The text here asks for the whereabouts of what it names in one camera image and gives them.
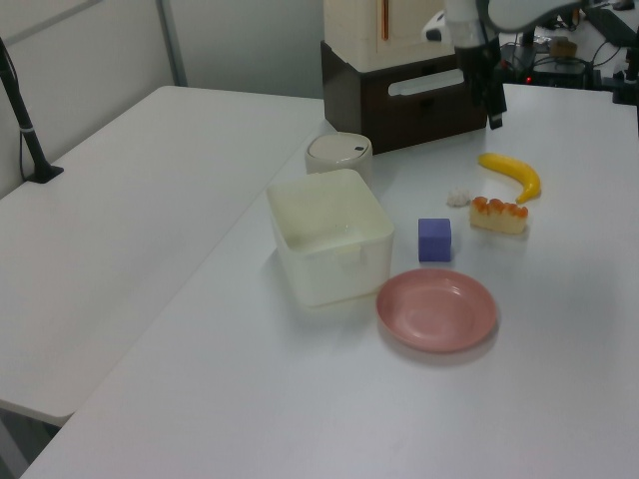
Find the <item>round container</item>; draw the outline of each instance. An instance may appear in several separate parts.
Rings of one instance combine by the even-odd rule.
[[[355,170],[371,188],[372,144],[354,133],[333,133],[313,140],[307,148],[307,173]]]

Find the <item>plate rim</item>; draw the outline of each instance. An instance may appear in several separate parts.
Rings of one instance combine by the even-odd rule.
[[[414,341],[411,340],[411,338],[399,334],[397,333],[397,331],[395,329],[393,329],[387,322],[386,320],[384,320],[384,318],[382,317],[380,311],[379,311],[379,306],[380,306],[380,301],[381,301],[381,296],[382,293],[385,289],[389,288],[392,284],[394,284],[395,282],[398,282],[399,280],[401,280],[402,278],[406,277],[407,275],[410,274],[436,274],[436,275],[443,275],[443,276],[456,276],[457,278],[463,278],[466,281],[470,281],[471,283],[473,283],[473,285],[475,285],[483,295],[485,295],[485,297],[489,300],[489,307],[490,307],[490,311],[489,311],[489,316],[490,316],[490,320],[488,321],[488,327],[486,327],[486,330],[483,331],[481,334],[478,334],[478,336],[476,338],[473,338],[473,340],[471,340],[470,342],[468,342],[467,344],[464,344],[462,346],[458,346],[458,347],[431,347],[431,346],[427,346],[427,345],[423,345],[422,343],[420,343],[419,341]],[[483,341],[484,339],[486,339],[486,337],[488,337],[490,335],[490,333],[495,329],[495,326],[497,325],[497,315],[498,315],[498,310],[497,310],[497,303],[493,297],[493,295],[490,293],[490,291],[488,290],[488,288],[486,286],[484,286],[480,281],[478,281],[477,279],[475,279],[474,277],[465,274],[463,272],[459,272],[459,271],[455,271],[452,269],[444,269],[444,268],[433,268],[433,267],[423,267],[423,268],[416,268],[416,269],[410,269],[404,272],[401,272],[393,277],[391,277],[389,280],[387,280],[379,289],[379,291],[377,292],[377,296],[375,298],[375,311],[377,313],[377,318],[379,320],[379,322],[381,324],[383,324],[384,328],[386,329],[386,331],[388,331],[395,339],[397,339],[399,342],[412,347],[414,349],[418,349],[420,351],[424,351],[424,352],[432,352],[432,353],[448,353],[448,352],[458,352],[458,351],[463,351],[466,349],[469,349],[475,345],[477,345],[478,343],[480,343],[481,341]]]

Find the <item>toy banana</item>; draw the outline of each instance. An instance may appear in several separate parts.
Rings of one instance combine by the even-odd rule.
[[[516,199],[519,204],[526,203],[541,193],[539,176],[527,163],[496,153],[484,153],[479,155],[479,164],[518,181],[523,186],[523,192]]]

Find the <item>white table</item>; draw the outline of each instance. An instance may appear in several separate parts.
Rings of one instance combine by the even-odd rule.
[[[417,262],[417,219],[450,218],[454,258],[437,266],[492,292],[496,334],[432,355],[378,326],[374,295],[298,306],[262,194],[24,478],[635,479],[635,109],[594,92],[506,95],[500,130],[373,159],[392,273],[433,267]],[[445,205],[456,186],[518,194],[476,164],[485,151],[541,176],[524,238]],[[303,174],[301,145],[275,181]]]
[[[323,118],[163,88],[0,202],[0,407],[61,425]]]

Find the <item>purple cube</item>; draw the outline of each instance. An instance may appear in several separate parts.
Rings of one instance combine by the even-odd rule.
[[[419,261],[450,261],[450,220],[419,219]]]

